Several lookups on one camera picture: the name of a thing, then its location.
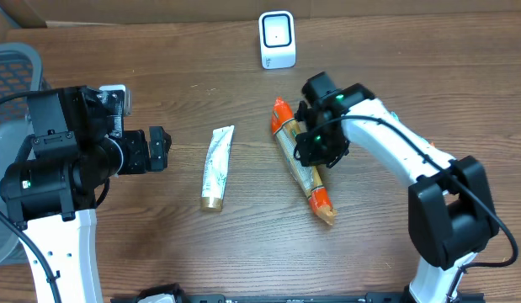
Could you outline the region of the white shampoo tube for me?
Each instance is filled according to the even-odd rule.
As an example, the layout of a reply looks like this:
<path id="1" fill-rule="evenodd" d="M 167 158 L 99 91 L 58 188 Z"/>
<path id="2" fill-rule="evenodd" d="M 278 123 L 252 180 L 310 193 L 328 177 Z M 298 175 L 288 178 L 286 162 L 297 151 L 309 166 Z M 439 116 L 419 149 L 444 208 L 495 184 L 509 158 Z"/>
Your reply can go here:
<path id="1" fill-rule="evenodd" d="M 204 211 L 222 211 L 234 130 L 235 126 L 229 125 L 212 132 L 201 189 L 200 208 Z"/>

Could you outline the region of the teal snack packet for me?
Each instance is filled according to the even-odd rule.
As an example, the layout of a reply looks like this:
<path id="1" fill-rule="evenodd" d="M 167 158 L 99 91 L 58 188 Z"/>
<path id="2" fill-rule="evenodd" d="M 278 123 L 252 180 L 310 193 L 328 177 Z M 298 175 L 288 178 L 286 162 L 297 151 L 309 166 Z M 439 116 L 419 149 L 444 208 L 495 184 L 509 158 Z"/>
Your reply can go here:
<path id="1" fill-rule="evenodd" d="M 395 111 L 391 111 L 391 120 L 395 125 L 402 125 L 399 115 Z"/>

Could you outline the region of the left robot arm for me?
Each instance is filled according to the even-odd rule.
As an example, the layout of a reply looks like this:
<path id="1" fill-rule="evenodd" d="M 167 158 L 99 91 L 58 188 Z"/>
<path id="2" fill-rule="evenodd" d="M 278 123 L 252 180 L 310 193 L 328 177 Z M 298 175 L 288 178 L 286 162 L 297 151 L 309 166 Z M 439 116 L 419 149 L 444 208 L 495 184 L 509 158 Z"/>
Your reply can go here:
<path id="1" fill-rule="evenodd" d="M 167 168 L 171 136 L 161 127 L 125 130 L 123 85 L 14 93 L 28 104 L 26 136 L 0 181 L 0 221 L 19 237 L 39 302 L 100 302 L 96 209 L 111 177 Z"/>

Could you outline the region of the orange spaghetti packet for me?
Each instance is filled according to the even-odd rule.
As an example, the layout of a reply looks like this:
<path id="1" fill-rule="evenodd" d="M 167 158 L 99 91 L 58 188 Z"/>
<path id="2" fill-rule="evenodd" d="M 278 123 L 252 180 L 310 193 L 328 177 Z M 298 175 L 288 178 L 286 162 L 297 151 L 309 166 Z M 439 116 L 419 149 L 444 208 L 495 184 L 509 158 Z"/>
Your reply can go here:
<path id="1" fill-rule="evenodd" d="M 271 129 L 290 173 L 307 197 L 312 212 L 329 226 L 333 226 L 338 213 L 332 206 L 317 168 L 304 167 L 294 157 L 296 137 L 301 133 L 301 128 L 290 105 L 281 97 L 275 99 Z"/>

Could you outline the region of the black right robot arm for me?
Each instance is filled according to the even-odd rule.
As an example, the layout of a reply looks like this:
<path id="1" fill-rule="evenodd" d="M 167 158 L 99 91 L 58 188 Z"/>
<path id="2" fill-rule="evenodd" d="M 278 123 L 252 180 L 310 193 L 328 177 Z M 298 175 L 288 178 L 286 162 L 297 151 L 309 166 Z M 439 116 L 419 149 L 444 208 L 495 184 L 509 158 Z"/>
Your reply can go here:
<path id="1" fill-rule="evenodd" d="M 321 72 L 301 89 L 295 117 L 306 132 L 294 156 L 304 166 L 333 167 L 350 144 L 367 150 L 407 188 L 408 232 L 420 255 L 416 276 L 401 302 L 482 302 L 461 294 L 461 278 L 499 232 L 484 167 L 456 159 L 416 135 L 367 87 L 337 88 Z"/>

